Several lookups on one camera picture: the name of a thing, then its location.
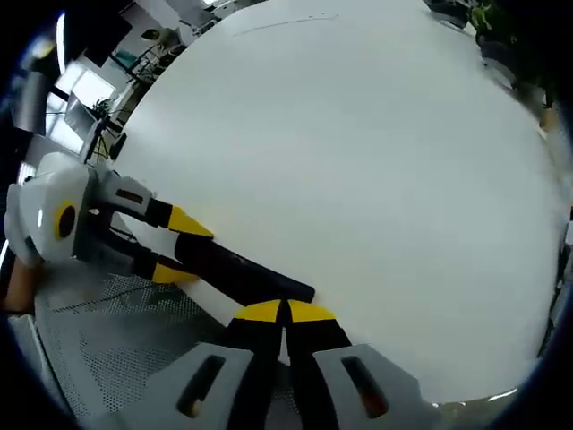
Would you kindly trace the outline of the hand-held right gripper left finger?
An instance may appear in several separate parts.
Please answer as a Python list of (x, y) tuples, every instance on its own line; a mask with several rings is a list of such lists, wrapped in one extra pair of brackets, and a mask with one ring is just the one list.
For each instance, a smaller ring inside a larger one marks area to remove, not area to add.
[(146, 382), (140, 401), (96, 429), (262, 429), (281, 348), (280, 300), (249, 305), (213, 343), (201, 342)]

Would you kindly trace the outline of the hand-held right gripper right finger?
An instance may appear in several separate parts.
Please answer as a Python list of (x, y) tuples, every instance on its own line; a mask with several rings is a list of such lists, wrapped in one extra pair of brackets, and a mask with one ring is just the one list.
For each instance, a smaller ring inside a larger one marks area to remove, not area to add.
[(434, 429), (440, 412), (409, 372), (354, 344), (328, 309), (286, 302), (286, 344), (305, 429)]

